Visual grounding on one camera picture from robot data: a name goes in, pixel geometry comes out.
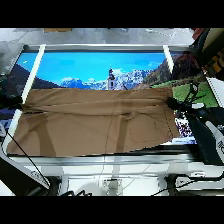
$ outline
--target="white strip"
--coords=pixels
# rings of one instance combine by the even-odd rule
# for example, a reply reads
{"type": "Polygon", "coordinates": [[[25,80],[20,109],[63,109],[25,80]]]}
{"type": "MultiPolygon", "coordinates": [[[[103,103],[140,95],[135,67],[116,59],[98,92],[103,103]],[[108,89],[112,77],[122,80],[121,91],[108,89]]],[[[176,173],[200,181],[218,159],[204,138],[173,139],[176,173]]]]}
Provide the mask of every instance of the white strip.
{"type": "Polygon", "coordinates": [[[206,78],[220,107],[224,107],[224,82],[216,78],[206,78]]]}
{"type": "MultiPolygon", "coordinates": [[[[44,54],[45,46],[46,46],[46,44],[40,45],[39,52],[38,52],[38,54],[36,56],[36,59],[35,59],[34,64],[33,64],[33,68],[32,68],[32,70],[30,72],[30,75],[29,75],[29,77],[27,79],[26,85],[25,85],[23,93],[22,93],[23,103],[25,103],[26,98],[28,96],[28,93],[29,93],[29,91],[30,91],[30,89],[31,89],[31,87],[33,85],[33,82],[34,82],[34,79],[36,77],[38,68],[40,66],[41,59],[42,59],[43,54],[44,54]]],[[[21,115],[22,115],[22,112],[20,110],[16,110],[15,111],[15,114],[13,116],[12,122],[11,122],[9,130],[8,130],[8,132],[12,136],[14,136],[14,134],[15,134],[15,131],[16,131],[16,128],[17,128],[17,125],[18,125],[18,121],[19,121],[19,118],[20,118],[21,115]]],[[[5,154],[6,154],[7,146],[8,146],[8,144],[11,141],[12,141],[11,137],[9,135],[7,135],[5,137],[5,140],[4,140],[3,144],[2,144],[2,149],[3,149],[3,152],[5,154]]]]}
{"type": "Polygon", "coordinates": [[[163,50],[164,50],[164,53],[165,53],[165,56],[166,56],[166,59],[167,59],[167,63],[168,63],[170,73],[172,74],[174,63],[173,63],[173,59],[172,59],[172,56],[170,54],[168,45],[163,45],[163,50]]]}

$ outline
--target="landscape print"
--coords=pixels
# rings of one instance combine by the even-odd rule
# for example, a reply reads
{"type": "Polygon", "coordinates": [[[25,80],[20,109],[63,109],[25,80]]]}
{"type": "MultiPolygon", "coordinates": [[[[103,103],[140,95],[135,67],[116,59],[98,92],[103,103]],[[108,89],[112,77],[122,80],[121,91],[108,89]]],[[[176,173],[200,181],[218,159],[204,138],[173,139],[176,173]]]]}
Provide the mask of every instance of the landscape print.
{"type": "MultiPolygon", "coordinates": [[[[33,89],[78,88],[130,90],[171,86],[174,97],[183,101],[189,92],[189,83],[200,82],[199,101],[207,106],[217,102],[194,58],[188,54],[171,53],[174,67],[170,73],[164,53],[115,52],[46,52],[37,72],[33,89]]],[[[8,77],[8,93],[21,95],[36,53],[21,54],[8,77]]],[[[166,144],[196,144],[186,119],[176,118],[180,138],[166,144]]]]}

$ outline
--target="blue sky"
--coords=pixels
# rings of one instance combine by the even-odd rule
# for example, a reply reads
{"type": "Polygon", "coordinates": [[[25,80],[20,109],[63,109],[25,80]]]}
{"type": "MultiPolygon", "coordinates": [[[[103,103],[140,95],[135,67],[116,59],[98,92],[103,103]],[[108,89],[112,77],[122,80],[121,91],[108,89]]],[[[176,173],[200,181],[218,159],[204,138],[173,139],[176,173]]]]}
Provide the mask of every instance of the blue sky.
{"type": "MultiPolygon", "coordinates": [[[[17,64],[31,71],[37,53],[22,53],[17,64]]],[[[66,78],[105,80],[110,68],[117,72],[155,69],[164,53],[56,52],[44,53],[37,77],[60,84],[66,78]]]]}

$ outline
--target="monitor screen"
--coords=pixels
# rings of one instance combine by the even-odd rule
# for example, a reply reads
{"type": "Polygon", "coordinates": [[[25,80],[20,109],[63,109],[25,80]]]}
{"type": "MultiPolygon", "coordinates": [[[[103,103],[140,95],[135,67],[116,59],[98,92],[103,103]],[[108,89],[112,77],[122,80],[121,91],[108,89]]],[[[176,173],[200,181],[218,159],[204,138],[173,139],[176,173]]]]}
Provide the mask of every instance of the monitor screen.
{"type": "MultiPolygon", "coordinates": [[[[20,55],[8,81],[10,95],[22,93],[36,55],[20,55]]],[[[32,88],[131,90],[170,86],[174,98],[183,101],[193,80],[200,83],[198,96],[204,95],[196,102],[203,102],[207,107],[218,106],[196,59],[188,52],[170,52],[170,55],[168,59],[163,51],[45,52],[32,88]]],[[[6,129],[13,114],[13,110],[0,111],[6,129]]],[[[175,118],[175,121],[180,137],[164,144],[197,144],[187,119],[175,118]]]]}

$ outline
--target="black cable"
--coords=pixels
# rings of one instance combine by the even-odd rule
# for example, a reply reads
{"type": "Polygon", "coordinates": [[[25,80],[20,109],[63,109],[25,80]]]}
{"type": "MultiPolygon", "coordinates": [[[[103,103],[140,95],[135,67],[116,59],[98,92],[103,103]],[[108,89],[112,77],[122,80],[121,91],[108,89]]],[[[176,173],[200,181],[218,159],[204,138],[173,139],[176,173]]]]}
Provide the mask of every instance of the black cable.
{"type": "Polygon", "coordinates": [[[12,135],[9,134],[9,132],[7,133],[11,139],[16,143],[16,145],[20,148],[20,150],[25,154],[25,156],[30,160],[30,162],[34,165],[34,167],[37,169],[37,171],[39,172],[39,174],[42,176],[42,178],[44,179],[44,181],[46,182],[46,184],[48,185],[48,187],[50,187],[49,183],[46,181],[45,177],[43,176],[43,174],[40,172],[40,170],[37,168],[37,166],[35,165],[35,163],[32,161],[32,159],[26,154],[26,152],[22,149],[22,147],[19,145],[19,143],[12,137],[12,135]]]}
{"type": "Polygon", "coordinates": [[[187,185],[189,185],[189,184],[192,184],[192,183],[194,183],[194,182],[197,182],[197,180],[189,181],[189,182],[187,182],[187,183],[185,183],[185,184],[182,184],[182,185],[179,186],[179,187],[170,187],[170,188],[167,187],[167,188],[165,188],[165,189],[163,189],[163,190],[160,190],[160,191],[158,191],[157,193],[152,194],[152,195],[150,195],[150,196],[155,196],[155,195],[160,194],[161,192],[166,191],[166,190],[171,190],[171,189],[181,188],[181,187],[187,186],[187,185]]]}

